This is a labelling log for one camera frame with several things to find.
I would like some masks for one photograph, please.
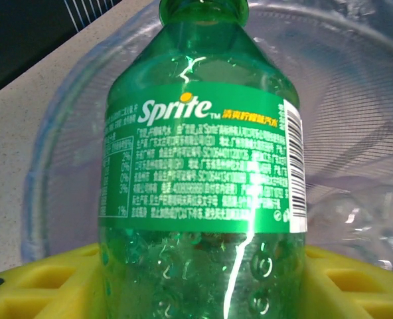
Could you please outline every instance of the gray surface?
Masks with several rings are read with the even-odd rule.
[[[20,265],[23,182],[50,99],[79,58],[148,2],[122,1],[0,91],[0,271]]]

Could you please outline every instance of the bottle label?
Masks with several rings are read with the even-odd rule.
[[[106,112],[99,222],[151,231],[307,230],[295,107],[247,86],[169,84]]]

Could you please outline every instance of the sprite logo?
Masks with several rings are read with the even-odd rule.
[[[197,118],[205,118],[211,109],[210,101],[198,101],[198,96],[193,96],[190,92],[185,92],[179,98],[179,101],[170,102],[168,105],[164,103],[156,103],[155,100],[148,100],[143,103],[143,116],[139,116],[139,123],[147,122],[147,126],[151,126],[154,121],[174,118],[190,118],[192,115]]]

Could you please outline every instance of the barcode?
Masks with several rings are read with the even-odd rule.
[[[296,108],[287,101],[285,106],[285,135],[287,140],[289,180],[289,231],[307,231],[307,208],[305,197],[305,176],[303,157],[303,130]]]

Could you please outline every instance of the green plastic bottle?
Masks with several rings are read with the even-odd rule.
[[[161,0],[163,29],[111,87],[107,318],[297,316],[299,99],[243,30],[247,17],[245,0]]]

